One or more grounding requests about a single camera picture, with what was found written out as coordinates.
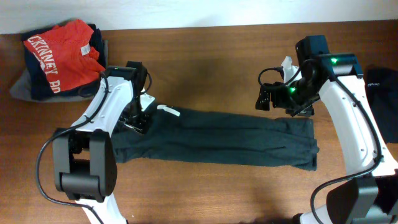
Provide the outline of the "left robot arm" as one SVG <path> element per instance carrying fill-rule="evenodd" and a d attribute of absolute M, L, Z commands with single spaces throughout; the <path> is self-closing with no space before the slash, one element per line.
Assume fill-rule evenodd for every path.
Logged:
<path fill-rule="evenodd" d="M 127 223 L 113 194 L 118 176 L 111 136 L 115 129 L 145 134 L 154 101 L 147 95 L 152 79 L 140 62 L 109 66 L 99 89 L 70 130 L 53 140 L 55 187 L 81 207 L 91 223 Z"/>

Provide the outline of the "dark green t-shirt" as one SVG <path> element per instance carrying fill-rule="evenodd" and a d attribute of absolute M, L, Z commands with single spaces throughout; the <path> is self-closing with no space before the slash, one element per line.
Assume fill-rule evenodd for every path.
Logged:
<path fill-rule="evenodd" d="M 118 128 L 111 136 L 118 163 L 148 158 L 249 166 L 317 169 L 313 121 L 195 111 L 149 109 L 147 133 Z"/>

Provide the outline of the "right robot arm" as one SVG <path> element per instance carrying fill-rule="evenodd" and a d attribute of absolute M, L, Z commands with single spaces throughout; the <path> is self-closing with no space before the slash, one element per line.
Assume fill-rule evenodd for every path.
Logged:
<path fill-rule="evenodd" d="M 255 107 L 311 116 L 326 106 L 343 151 L 346 175 L 325 182 L 326 202 L 294 216 L 294 223 L 396 223 L 397 161 L 389 152 L 365 91 L 364 73 L 352 53 L 333 54 L 324 35 L 295 46 L 298 65 L 286 57 L 276 68 L 281 82 L 261 83 Z"/>

